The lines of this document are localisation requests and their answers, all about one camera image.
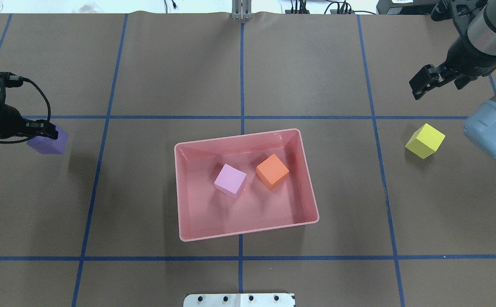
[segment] pink cube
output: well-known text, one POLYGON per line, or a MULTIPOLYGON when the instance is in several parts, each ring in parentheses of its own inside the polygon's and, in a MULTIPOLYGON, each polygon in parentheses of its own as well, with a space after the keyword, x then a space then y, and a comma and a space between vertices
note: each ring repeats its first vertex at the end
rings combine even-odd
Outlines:
POLYGON ((215 179, 214 185, 219 191, 237 198, 245 183, 246 173, 226 164, 223 165, 223 169, 215 179))

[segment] white label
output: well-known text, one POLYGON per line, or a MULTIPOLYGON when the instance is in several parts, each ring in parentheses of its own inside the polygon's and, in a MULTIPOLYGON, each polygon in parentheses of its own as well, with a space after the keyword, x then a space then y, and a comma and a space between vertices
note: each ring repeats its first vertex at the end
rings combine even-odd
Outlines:
POLYGON ((402 8, 389 8, 386 15, 397 15, 401 12, 402 8))

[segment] plastic container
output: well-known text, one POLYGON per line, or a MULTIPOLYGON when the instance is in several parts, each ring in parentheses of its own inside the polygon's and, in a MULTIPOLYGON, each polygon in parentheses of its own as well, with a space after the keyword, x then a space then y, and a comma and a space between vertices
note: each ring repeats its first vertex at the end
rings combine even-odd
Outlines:
POLYGON ((297 129, 182 142, 174 147, 174 156, 182 241, 282 229, 320 219, 297 129), (272 154, 290 174, 269 191, 255 168, 272 154), (237 199, 214 187, 224 164, 247 174, 237 199))

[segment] white background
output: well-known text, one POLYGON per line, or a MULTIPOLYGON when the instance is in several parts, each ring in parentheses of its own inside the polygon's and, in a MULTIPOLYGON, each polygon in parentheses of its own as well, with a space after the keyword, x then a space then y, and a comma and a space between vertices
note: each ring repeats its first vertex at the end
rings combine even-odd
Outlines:
MULTIPOLYGON (((165 12, 164 0, 0 0, 2 13, 71 13, 78 12, 82 6, 96 12, 126 13, 144 10, 147 12, 165 12)), ((170 13, 205 13, 231 12, 232 0, 174 0, 177 9, 172 7, 172 0, 166 0, 170 13)), ((378 0, 350 0, 353 10, 376 12, 378 0)), ((308 0, 307 8, 311 14, 323 14, 329 5, 324 0, 308 0)), ((291 8, 290 0, 252 0, 252 12, 283 13, 291 8)))

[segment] white mounting plate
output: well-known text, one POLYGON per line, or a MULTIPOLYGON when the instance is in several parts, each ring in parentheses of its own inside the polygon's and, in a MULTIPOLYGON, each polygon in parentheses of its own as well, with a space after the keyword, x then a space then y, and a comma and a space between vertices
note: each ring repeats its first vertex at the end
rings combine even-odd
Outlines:
POLYGON ((188 295, 183 307, 295 307, 294 293, 188 295))

